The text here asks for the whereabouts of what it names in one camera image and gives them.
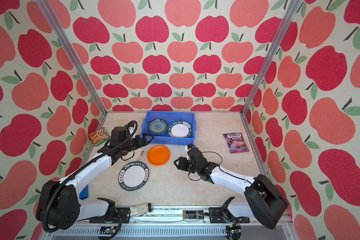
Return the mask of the plain cream plate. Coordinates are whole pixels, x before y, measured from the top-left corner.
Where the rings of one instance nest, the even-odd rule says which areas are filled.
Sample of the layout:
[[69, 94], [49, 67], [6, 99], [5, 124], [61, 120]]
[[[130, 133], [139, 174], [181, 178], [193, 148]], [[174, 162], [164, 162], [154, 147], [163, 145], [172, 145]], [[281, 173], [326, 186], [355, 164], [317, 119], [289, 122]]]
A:
[[146, 152], [146, 147], [142, 147], [140, 149], [134, 150], [134, 156], [131, 158], [132, 161], [139, 161]]

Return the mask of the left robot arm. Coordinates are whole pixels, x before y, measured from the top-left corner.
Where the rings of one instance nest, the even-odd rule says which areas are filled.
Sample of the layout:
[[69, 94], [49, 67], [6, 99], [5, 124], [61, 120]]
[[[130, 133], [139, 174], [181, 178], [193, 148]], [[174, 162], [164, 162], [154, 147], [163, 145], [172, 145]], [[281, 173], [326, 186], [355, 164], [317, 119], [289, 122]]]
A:
[[42, 187], [36, 219], [47, 233], [66, 230], [75, 222], [93, 218], [102, 221], [118, 220], [114, 201], [99, 198], [94, 202], [80, 199], [80, 193], [100, 173], [114, 165], [121, 157], [147, 146], [148, 134], [138, 135], [137, 121], [115, 127], [111, 138], [98, 153], [83, 166], [58, 181], [48, 181]]

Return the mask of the green-rim Hao Wei plate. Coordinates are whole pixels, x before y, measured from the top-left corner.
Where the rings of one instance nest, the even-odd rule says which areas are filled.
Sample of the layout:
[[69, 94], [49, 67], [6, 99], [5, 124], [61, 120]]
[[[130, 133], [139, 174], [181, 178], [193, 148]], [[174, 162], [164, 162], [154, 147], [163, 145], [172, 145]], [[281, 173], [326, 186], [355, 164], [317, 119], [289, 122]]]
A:
[[118, 176], [120, 187], [125, 191], [136, 191], [142, 188], [149, 179], [148, 166], [140, 161], [125, 165]]
[[175, 121], [169, 125], [168, 134], [173, 138], [189, 138], [193, 127], [186, 121]]

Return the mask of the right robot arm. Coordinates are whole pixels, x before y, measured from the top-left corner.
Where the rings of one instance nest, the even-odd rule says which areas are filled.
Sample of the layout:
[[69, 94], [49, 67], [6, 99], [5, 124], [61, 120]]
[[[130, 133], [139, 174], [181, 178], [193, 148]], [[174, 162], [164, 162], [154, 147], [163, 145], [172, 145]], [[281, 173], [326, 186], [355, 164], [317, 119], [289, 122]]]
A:
[[220, 164], [209, 162], [195, 145], [186, 146], [186, 157], [174, 161], [178, 170], [197, 174], [201, 180], [227, 187], [246, 198], [236, 201], [228, 198], [221, 210], [214, 214], [228, 223], [235, 223], [239, 218], [255, 218], [264, 227], [275, 229], [289, 204], [281, 192], [264, 175], [247, 177], [228, 171]]

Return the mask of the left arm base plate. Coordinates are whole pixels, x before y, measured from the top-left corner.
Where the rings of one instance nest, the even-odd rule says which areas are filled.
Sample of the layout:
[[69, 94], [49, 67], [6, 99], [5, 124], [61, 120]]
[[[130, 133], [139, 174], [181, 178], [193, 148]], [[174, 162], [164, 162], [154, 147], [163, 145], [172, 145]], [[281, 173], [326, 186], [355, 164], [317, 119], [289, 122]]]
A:
[[117, 207], [115, 217], [96, 217], [89, 219], [90, 223], [93, 224], [117, 224], [120, 220], [123, 224], [130, 222], [131, 209], [127, 207]]

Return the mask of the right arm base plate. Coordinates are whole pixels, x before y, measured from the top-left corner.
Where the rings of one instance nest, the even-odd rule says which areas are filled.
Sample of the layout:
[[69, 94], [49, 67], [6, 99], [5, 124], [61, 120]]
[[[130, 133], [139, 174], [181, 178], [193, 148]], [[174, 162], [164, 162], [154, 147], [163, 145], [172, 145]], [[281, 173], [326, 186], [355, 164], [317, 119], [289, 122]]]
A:
[[248, 217], [234, 217], [227, 208], [223, 207], [211, 207], [204, 215], [209, 217], [211, 224], [248, 224], [251, 222]]

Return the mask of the grey-green patterned plate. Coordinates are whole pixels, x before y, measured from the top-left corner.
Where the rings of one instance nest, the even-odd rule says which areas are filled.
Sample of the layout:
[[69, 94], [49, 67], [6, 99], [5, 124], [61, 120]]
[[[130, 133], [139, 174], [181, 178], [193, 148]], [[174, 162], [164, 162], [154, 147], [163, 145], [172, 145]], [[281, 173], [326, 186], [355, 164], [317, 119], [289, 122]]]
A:
[[154, 119], [148, 124], [148, 131], [152, 135], [163, 135], [168, 131], [169, 124], [163, 119]]

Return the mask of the orange plate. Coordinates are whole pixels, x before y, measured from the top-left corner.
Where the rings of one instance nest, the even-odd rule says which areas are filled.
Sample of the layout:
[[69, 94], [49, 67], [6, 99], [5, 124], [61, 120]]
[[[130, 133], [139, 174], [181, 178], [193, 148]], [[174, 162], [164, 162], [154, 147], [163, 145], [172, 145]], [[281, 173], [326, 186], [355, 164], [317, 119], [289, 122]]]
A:
[[148, 162], [154, 166], [161, 166], [170, 159], [170, 150], [164, 145], [156, 145], [150, 148], [147, 153]]

